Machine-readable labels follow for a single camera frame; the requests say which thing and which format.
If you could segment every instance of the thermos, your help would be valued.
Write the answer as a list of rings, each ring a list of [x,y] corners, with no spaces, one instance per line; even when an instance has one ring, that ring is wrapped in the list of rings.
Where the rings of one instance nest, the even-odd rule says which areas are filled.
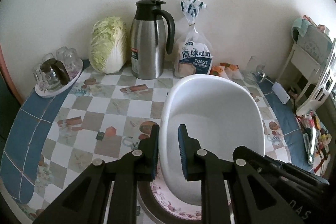
[[[168,12],[161,10],[161,0],[140,0],[131,26],[131,61],[135,77],[150,80],[163,73],[165,49],[173,51],[175,23]],[[163,17],[167,21],[168,35]]]

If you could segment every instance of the thermos label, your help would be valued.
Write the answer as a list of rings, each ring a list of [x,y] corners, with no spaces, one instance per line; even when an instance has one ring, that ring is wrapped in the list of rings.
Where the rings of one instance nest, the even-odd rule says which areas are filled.
[[[132,70],[135,73],[139,73],[139,61],[138,61],[138,50],[136,48],[131,48],[131,61],[132,61]]]

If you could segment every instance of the black thermos handle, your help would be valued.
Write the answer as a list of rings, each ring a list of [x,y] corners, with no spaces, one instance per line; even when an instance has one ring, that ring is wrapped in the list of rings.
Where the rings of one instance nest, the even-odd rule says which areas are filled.
[[[167,35],[167,43],[166,43],[166,51],[168,54],[171,54],[173,51],[173,45],[174,45],[174,36],[175,36],[175,22],[171,14],[164,10],[153,10],[153,12],[157,15],[161,15],[165,18],[167,21],[168,26],[168,35]]]

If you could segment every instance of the brown handle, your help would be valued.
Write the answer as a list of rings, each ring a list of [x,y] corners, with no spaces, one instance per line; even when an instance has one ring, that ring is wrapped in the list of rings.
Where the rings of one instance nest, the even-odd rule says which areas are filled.
[[[61,61],[56,61],[54,64],[50,65],[55,72],[57,78],[62,85],[67,85],[70,82],[70,77]]]

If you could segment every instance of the stainless steel body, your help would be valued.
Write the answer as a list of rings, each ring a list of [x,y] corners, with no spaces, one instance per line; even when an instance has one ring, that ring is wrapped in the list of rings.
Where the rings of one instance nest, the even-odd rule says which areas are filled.
[[[163,73],[166,46],[163,19],[133,19],[130,40],[133,75],[144,80],[158,78]]]

